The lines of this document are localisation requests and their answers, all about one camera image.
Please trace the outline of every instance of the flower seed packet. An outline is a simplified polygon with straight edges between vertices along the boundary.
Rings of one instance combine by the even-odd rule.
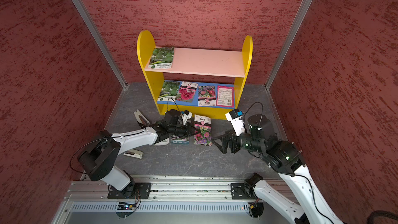
[[[157,47],[153,50],[148,68],[171,68],[174,58],[174,47]]]
[[[217,86],[217,106],[234,107],[234,87]]]
[[[172,98],[173,100],[175,100],[176,96],[177,96],[177,90],[178,90],[179,85],[180,85],[180,82],[165,81],[163,83],[162,89],[160,90],[160,95],[158,97],[158,101],[167,101],[169,98]]]
[[[216,87],[199,86],[198,87],[198,106],[208,107],[216,105]]]
[[[195,115],[194,127],[199,129],[200,133],[195,135],[193,143],[211,146],[211,119],[209,117]]]
[[[176,101],[193,102],[195,92],[198,87],[197,83],[193,82],[182,82],[180,89],[178,90]]]

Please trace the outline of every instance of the metal mounting plate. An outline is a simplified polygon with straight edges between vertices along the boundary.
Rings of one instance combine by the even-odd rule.
[[[244,183],[231,183],[231,195],[232,199],[253,199],[245,194],[244,191],[245,184]]]
[[[144,200],[148,199],[151,185],[152,185],[151,183],[135,183],[135,186],[140,193],[141,199]],[[119,194],[114,187],[111,187],[111,189],[108,192],[108,199],[126,199],[126,198],[123,197],[122,194]]]

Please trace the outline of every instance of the metal frame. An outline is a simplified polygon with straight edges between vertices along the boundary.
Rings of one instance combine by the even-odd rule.
[[[276,110],[276,106],[275,103],[273,102],[272,96],[271,96],[271,92],[269,91],[268,88],[266,88],[266,98],[268,100],[269,106],[271,107],[272,110],[272,114],[274,116],[275,122],[276,122],[276,126],[279,130],[280,133],[280,138],[283,140],[288,141],[287,136],[286,136],[286,132],[285,129],[283,128],[281,119],[279,117],[278,111]]]
[[[232,199],[231,183],[242,183],[245,178],[226,177],[179,177],[179,176],[147,176],[132,175],[138,183],[152,183],[148,200],[142,200],[143,212],[152,211],[152,207],[166,205],[178,207],[180,211],[218,211],[218,212],[242,212],[247,209],[247,202],[252,199]],[[267,179],[267,183],[275,190],[282,193],[289,200],[296,202],[291,189],[282,179]],[[52,224],[64,224],[69,213],[73,211],[115,212],[113,205],[121,200],[108,199],[107,184],[102,181],[73,181],[67,191],[58,211],[53,218]],[[184,206],[197,205],[202,209],[185,209]],[[214,206],[232,206],[233,209],[211,209]]]
[[[311,5],[312,0],[302,0],[300,7],[298,8],[297,14],[295,19],[293,20],[292,26],[290,27],[289,33],[286,36],[285,42],[282,45],[281,52],[279,53],[276,62],[274,63],[274,66],[272,67],[271,73],[267,79],[266,82],[266,88],[270,89],[271,84],[274,81],[276,74],[278,73],[279,68],[282,65],[282,62],[290,48],[290,45],[292,44],[297,31],[300,28],[300,25],[302,23],[302,20],[304,19],[308,8]]]
[[[87,28],[90,30],[94,40],[97,42],[99,48],[102,51],[102,54],[106,58],[111,66],[112,71],[115,73],[117,79],[119,80],[122,87],[125,89],[127,87],[127,82],[123,77],[123,74],[120,72],[119,68],[115,60],[112,57],[111,52],[109,51],[108,47],[106,46],[100,32],[97,29],[97,26],[94,24],[93,19],[90,16],[90,13],[87,11],[86,6],[84,5],[82,0],[72,0],[73,4],[75,5],[77,11],[80,13],[80,16],[83,18],[83,21],[86,23]]]
[[[297,31],[299,30],[301,23],[306,15],[308,9],[310,8],[311,3],[312,3],[312,0],[302,0],[301,1],[301,4],[300,4],[300,7],[298,8],[296,17],[293,20],[292,26],[290,27],[290,30],[286,36],[285,42],[282,45],[281,52],[279,53],[279,55],[274,63],[274,66],[272,67],[271,73],[268,76],[267,82],[265,84],[266,85],[266,97],[271,106],[272,113],[274,115],[279,132],[281,133],[281,138],[286,141],[288,141],[286,132],[285,132],[285,129],[283,128],[281,119],[278,115],[278,111],[273,102],[270,89],[271,89],[272,82],[274,81],[276,74],[278,73],[278,71],[283,63],[283,60],[285,59],[286,54],[287,54],[294,38],[296,37]]]

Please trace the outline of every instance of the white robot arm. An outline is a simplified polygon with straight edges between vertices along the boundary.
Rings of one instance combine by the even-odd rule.
[[[129,199],[134,197],[137,186],[128,173],[114,165],[116,157],[127,150],[161,142],[170,135],[185,138],[197,134],[199,130],[188,121],[191,116],[188,111],[172,109],[166,112],[162,121],[143,130],[113,134],[102,131],[87,145],[78,160],[92,181],[104,181],[117,196]]]
[[[158,138],[157,132],[152,127],[146,127],[144,130],[137,130],[133,132],[113,133],[111,137],[120,143],[120,150],[117,155],[120,155],[129,149],[134,149],[143,145],[152,145]],[[119,167],[114,165],[111,171],[103,178],[104,181],[115,189],[121,191],[131,182],[130,177]]]
[[[291,202],[274,190],[260,175],[254,173],[245,180],[245,193],[257,197],[276,209],[291,224],[343,224],[333,213],[312,180],[304,158],[294,144],[279,140],[272,123],[262,114],[248,118],[250,134],[244,128],[244,118],[238,109],[226,114],[226,119],[234,126],[236,133],[227,133],[213,141],[222,153],[230,148],[232,153],[240,149],[258,153],[268,167],[275,170],[294,193],[300,205]]]

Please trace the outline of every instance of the gray floor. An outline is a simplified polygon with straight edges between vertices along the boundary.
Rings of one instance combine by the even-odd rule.
[[[271,120],[279,135],[275,120],[266,100],[265,87],[262,85],[246,85],[238,108],[246,111],[254,102],[264,105],[264,115]],[[108,129],[111,133],[138,130],[134,111],[140,110],[151,122],[161,120],[156,105],[146,83],[132,83],[122,99]],[[259,104],[254,105],[247,117],[261,112]],[[224,120],[211,120],[212,136],[218,136],[232,125]],[[166,146],[142,146],[137,148],[144,152],[142,160],[133,157],[119,156],[116,165],[132,175],[175,175],[201,177],[246,177],[253,172],[265,178],[279,178],[278,174],[268,168],[258,158],[252,157],[244,150],[236,154],[222,154],[216,146],[168,144]]]

